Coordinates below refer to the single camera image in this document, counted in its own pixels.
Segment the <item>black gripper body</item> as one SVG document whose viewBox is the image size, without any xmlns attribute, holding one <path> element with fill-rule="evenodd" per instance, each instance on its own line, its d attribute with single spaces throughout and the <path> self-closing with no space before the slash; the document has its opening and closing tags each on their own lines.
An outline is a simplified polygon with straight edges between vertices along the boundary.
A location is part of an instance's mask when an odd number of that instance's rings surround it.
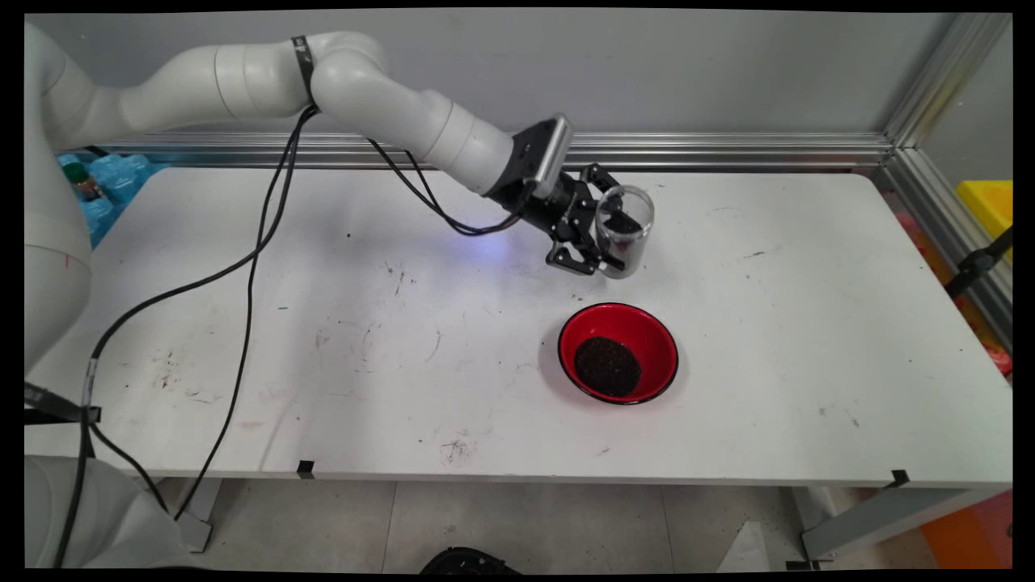
<svg viewBox="0 0 1035 582">
<path fill-rule="evenodd" d="M 520 217 L 558 242 L 592 242 L 597 203 L 590 183 L 563 173 L 551 194 L 534 196 L 538 186 L 531 180 L 520 184 Z"/>
</svg>

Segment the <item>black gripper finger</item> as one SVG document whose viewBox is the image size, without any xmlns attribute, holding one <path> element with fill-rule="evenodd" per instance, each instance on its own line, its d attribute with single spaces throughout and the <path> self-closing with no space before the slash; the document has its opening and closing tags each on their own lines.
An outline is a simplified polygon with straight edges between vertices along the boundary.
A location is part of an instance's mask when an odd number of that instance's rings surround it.
<svg viewBox="0 0 1035 582">
<path fill-rule="evenodd" d="M 579 173 L 579 204 L 623 204 L 623 188 L 598 163 Z"/>
<path fill-rule="evenodd" d="M 551 234 L 546 263 L 580 277 L 624 277 L 627 262 L 600 246 L 591 235 L 563 238 Z"/>
</svg>

